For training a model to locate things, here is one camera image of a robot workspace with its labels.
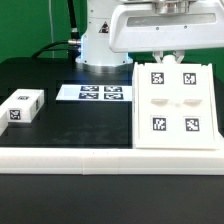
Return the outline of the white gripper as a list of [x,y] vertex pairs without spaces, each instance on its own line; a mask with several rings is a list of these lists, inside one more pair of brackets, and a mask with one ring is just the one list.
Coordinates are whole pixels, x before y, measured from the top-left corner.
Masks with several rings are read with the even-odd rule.
[[111,16],[109,47],[114,52],[149,52],[157,63],[171,51],[180,64],[190,49],[224,47],[224,0],[186,0],[178,6],[155,0],[123,1]]

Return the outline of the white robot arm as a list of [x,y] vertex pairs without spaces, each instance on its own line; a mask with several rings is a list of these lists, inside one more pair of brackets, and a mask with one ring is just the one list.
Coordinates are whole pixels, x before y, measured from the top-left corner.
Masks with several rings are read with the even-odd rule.
[[224,0],[87,0],[81,69],[114,72],[132,64],[133,52],[224,47]]

